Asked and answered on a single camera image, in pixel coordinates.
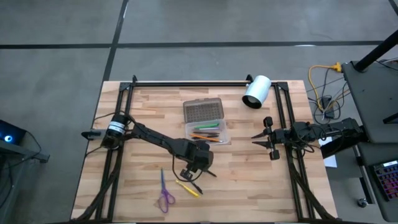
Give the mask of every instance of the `wooden table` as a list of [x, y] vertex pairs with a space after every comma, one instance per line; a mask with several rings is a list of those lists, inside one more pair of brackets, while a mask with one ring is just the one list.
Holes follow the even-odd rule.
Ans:
[[[288, 81], [297, 121], [312, 121], [303, 81]], [[104, 82], [96, 117], [112, 113], [116, 106], [119, 82]], [[145, 87], [135, 88], [130, 113], [145, 124], [172, 138], [185, 137], [182, 103], [198, 98], [220, 97], [224, 107], [231, 144], [212, 146], [214, 161], [211, 171], [218, 177], [203, 174], [196, 183], [204, 195], [193, 198], [177, 185], [171, 171], [172, 156], [160, 147], [143, 140], [126, 142], [114, 211], [116, 222], [282, 222], [296, 221], [285, 149], [280, 159], [271, 161], [269, 151], [251, 143], [251, 136], [263, 129], [262, 120], [271, 116], [273, 129], [280, 128], [274, 91], [259, 110], [241, 101], [244, 87]], [[290, 126], [287, 112], [287, 125]], [[96, 120], [94, 128], [106, 129], [111, 116]], [[88, 151], [98, 147], [92, 141]], [[72, 218], [83, 213], [100, 189], [106, 151], [100, 149], [86, 159], [72, 212]], [[328, 177], [320, 151], [306, 153], [310, 188], [329, 213], [336, 216]], [[157, 207], [160, 195], [160, 168], [165, 170], [166, 188], [177, 202], [168, 214]], [[176, 160], [177, 172], [185, 163]], [[305, 201], [300, 196], [304, 214]]]

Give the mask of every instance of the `pencil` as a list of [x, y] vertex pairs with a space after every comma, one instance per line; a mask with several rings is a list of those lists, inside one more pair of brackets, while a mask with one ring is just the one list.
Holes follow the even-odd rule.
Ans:
[[178, 180], [175, 180], [175, 182], [178, 183], [179, 185], [181, 185], [185, 190], [187, 190], [187, 192], [190, 192], [193, 196], [199, 197], [199, 195], [196, 192], [194, 192], [189, 187], [185, 186], [183, 183], [180, 183]]
[[215, 139], [215, 138], [208, 138], [208, 137], [200, 136], [200, 135], [197, 135], [197, 134], [189, 134], [189, 135], [191, 135], [192, 137], [197, 137], [197, 138], [206, 139], [206, 140], [215, 141], [215, 142], [219, 142], [220, 141], [220, 140]]

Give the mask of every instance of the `keyboard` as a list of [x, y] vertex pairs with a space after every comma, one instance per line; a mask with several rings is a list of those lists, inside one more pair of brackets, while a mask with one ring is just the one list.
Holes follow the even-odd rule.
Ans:
[[387, 201], [398, 200], [398, 161], [390, 161], [373, 166], [379, 180], [379, 190]]

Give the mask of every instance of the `purple scissors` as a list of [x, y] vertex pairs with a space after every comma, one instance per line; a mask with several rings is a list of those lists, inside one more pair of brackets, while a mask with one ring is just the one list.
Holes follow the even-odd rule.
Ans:
[[160, 192], [160, 197], [158, 199], [159, 208], [163, 213], [169, 211], [169, 205], [175, 203], [175, 197], [171, 195], [166, 189], [166, 182], [164, 181], [163, 168], [160, 170], [160, 176], [162, 179], [162, 191]]

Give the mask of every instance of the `black metal frame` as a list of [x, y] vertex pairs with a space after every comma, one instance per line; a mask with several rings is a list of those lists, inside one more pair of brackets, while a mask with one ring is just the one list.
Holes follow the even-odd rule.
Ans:
[[[131, 101], [132, 101], [132, 93], [133, 93], [135, 87], [159, 87], [159, 86], [190, 86], [190, 87], [194, 87], [194, 86], [231, 86], [231, 87], [233, 87], [233, 86], [246, 86], [247, 84], [250, 84], [252, 81], [253, 81], [253, 79], [252, 79], [252, 76], [250, 76], [250, 75], [247, 76], [246, 80], [242, 80], [242, 81], [208, 81], [208, 82], [196, 82], [196, 81], [187, 81], [187, 82], [151, 82], [151, 81], [145, 82], [145, 81], [143, 81], [143, 82], [140, 82], [140, 81], [137, 81], [135, 76], [133, 76], [132, 82], [120, 83], [118, 100], [116, 103], [115, 112], [121, 110], [123, 94], [127, 90], [128, 95], [127, 95], [126, 109], [124, 111], [127, 114], [129, 113], [130, 107], [131, 107]], [[275, 97], [276, 97], [281, 126], [282, 126], [282, 128], [287, 128], [286, 119], [284, 116], [282, 99], [280, 96], [280, 91], [284, 92], [290, 123], [293, 123], [295, 121], [295, 118], [294, 118], [292, 102], [290, 99], [289, 86], [288, 86], [287, 82], [272, 82], [271, 87], [273, 87], [275, 90]], [[295, 209], [297, 211], [297, 219], [298, 219], [298, 221], [300, 221], [305, 218], [303, 217], [302, 205], [300, 202], [300, 195], [299, 195], [299, 190], [297, 187], [297, 182], [292, 177], [291, 169], [292, 168], [295, 169], [294, 162], [293, 162], [293, 156], [292, 156], [292, 149], [290, 146], [285, 146], [285, 149], [286, 149], [286, 154], [287, 154], [287, 165], [288, 165], [289, 171], [290, 171], [289, 174], [290, 174], [290, 181], [292, 184]], [[69, 223], [109, 223], [109, 222], [112, 222], [114, 206], [115, 206], [115, 202], [116, 202], [116, 193], [118, 190], [119, 171], [120, 171], [120, 166], [121, 166], [121, 159], [123, 156], [123, 150], [124, 150], [123, 147], [120, 147], [119, 149], [116, 150], [116, 152], [117, 152], [116, 162], [114, 165], [114, 170], [112, 171], [111, 175], [109, 175], [109, 171], [111, 169], [111, 161], [112, 161], [112, 156], [114, 154], [114, 151], [108, 151], [107, 155], [106, 155], [103, 178], [102, 178], [102, 183], [101, 183], [101, 190], [99, 193], [99, 194], [101, 194], [101, 196], [104, 196], [105, 193], [110, 188], [110, 185], [112, 185], [111, 196], [110, 196], [110, 200], [109, 200], [109, 206], [108, 206], [108, 212], [106, 214], [106, 218], [102, 218], [103, 203], [104, 203], [103, 197], [102, 197], [99, 200], [97, 200], [96, 203], [93, 202], [90, 205], [90, 206], [94, 206], [95, 207], [94, 209], [96, 209], [94, 220], [89, 220], [91, 215], [86, 214], [85, 217], [82, 218], [82, 216], [81, 216], [75, 220], [70, 220]], [[305, 170], [305, 165], [304, 165], [304, 161], [303, 161], [302, 157], [298, 159], [298, 164], [299, 164], [299, 169], [300, 169], [302, 179], [303, 179], [304, 183], [308, 185], [307, 173]], [[314, 213], [313, 206], [307, 197], [305, 197], [305, 199], [306, 199], [306, 204], [307, 204], [308, 217], [311, 220], [315, 219], [315, 213]]]

